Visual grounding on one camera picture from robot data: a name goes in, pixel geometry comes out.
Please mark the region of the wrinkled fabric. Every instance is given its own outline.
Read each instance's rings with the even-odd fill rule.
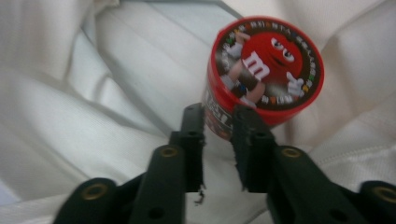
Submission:
[[[273,129],[351,190],[396,184],[396,3],[225,0],[307,33],[321,51],[318,99]],[[202,100],[218,31],[213,2],[6,0],[0,3],[0,223],[51,223],[81,182],[119,185]],[[205,130],[205,202],[187,223],[271,223],[265,195],[241,191],[231,144]]]

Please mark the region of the cartoon face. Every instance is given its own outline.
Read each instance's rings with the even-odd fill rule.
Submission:
[[[257,60],[252,61],[252,56],[258,56],[262,61],[262,68],[265,66],[267,72],[262,72],[258,78],[265,81],[287,82],[287,72],[298,77],[303,67],[303,57],[298,47],[285,36],[274,32],[253,35],[242,49],[241,59],[245,67],[254,66],[257,70]]]

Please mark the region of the cartoon arm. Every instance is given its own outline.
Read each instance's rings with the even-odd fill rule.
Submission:
[[[235,44],[227,49],[227,52],[233,56],[233,58],[238,58],[241,56],[242,47],[245,41],[250,39],[250,35],[238,32],[235,34]]]
[[[300,96],[303,92],[303,90],[301,90],[301,87],[304,84],[303,79],[302,78],[295,79],[294,76],[290,72],[286,73],[286,77],[289,80],[288,92],[291,95]]]

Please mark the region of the white fabric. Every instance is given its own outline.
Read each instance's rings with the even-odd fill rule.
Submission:
[[[224,2],[289,21],[321,49],[322,93],[273,129],[278,143],[349,189],[396,184],[396,2]],[[51,223],[82,181],[144,172],[201,101],[211,45],[233,20],[211,3],[2,1],[0,223]],[[264,195],[241,192],[231,145],[205,135],[205,203],[188,195],[188,223],[270,223]]]

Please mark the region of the red container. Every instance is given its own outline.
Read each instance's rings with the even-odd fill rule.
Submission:
[[[235,21],[219,32],[210,55],[205,122],[228,140],[233,107],[246,104],[275,126],[310,105],[323,80],[320,54],[298,28],[268,17]]]

